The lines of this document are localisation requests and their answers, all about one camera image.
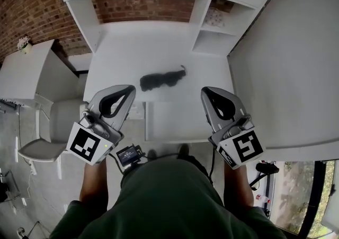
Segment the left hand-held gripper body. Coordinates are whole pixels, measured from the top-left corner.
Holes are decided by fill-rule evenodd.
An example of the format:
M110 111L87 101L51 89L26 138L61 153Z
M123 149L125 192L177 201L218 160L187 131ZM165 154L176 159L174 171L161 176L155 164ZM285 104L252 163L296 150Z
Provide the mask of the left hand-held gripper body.
M89 165L101 163L124 138L123 117L106 118L85 110L73 124L66 149Z

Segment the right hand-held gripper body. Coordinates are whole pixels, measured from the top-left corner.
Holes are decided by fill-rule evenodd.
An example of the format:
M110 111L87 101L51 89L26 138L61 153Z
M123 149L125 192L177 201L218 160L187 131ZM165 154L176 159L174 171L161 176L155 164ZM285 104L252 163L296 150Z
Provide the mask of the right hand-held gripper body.
M209 142L233 170L258 159L265 152L249 114L212 134Z

